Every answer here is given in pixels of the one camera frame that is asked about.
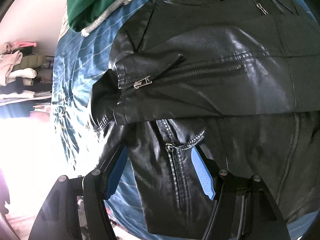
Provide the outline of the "black leather jacket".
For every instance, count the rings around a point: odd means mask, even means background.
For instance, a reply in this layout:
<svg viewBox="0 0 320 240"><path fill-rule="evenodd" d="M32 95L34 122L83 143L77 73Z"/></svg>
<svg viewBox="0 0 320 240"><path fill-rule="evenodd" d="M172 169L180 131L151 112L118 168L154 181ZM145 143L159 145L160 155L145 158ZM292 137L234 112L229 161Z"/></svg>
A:
<svg viewBox="0 0 320 240"><path fill-rule="evenodd" d="M88 107L100 162L127 147L151 234L202 237L194 148L260 175L287 223L319 210L319 24L295 0L147 1Z"/></svg>

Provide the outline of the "pile of folded clothes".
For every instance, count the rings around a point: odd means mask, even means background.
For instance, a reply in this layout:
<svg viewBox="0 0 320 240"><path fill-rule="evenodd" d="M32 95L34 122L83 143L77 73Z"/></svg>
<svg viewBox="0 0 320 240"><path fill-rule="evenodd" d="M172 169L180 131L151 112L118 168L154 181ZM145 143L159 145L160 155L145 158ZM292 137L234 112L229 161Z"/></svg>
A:
<svg viewBox="0 0 320 240"><path fill-rule="evenodd" d="M54 57L35 53L36 46L1 44L1 106L52 97Z"/></svg>

